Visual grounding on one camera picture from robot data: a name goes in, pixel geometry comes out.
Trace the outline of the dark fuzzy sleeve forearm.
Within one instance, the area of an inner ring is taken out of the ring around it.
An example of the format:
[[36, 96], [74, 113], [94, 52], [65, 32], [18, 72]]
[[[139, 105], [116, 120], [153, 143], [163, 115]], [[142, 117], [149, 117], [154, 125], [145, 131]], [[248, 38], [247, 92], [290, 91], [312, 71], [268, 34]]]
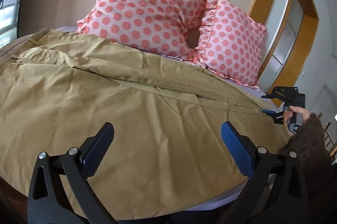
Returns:
[[281, 155], [291, 151], [296, 153], [308, 188], [317, 188], [336, 180], [336, 164], [331, 163], [323, 138], [321, 121], [311, 114], [299, 131], [279, 150]]

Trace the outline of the person's right hand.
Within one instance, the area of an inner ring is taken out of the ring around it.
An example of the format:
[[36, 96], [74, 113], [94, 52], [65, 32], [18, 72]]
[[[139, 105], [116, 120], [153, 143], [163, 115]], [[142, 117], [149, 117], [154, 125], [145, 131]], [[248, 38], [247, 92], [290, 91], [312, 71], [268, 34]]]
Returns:
[[310, 118], [310, 112], [302, 107], [289, 106], [283, 112], [283, 125], [289, 137], [293, 137]]

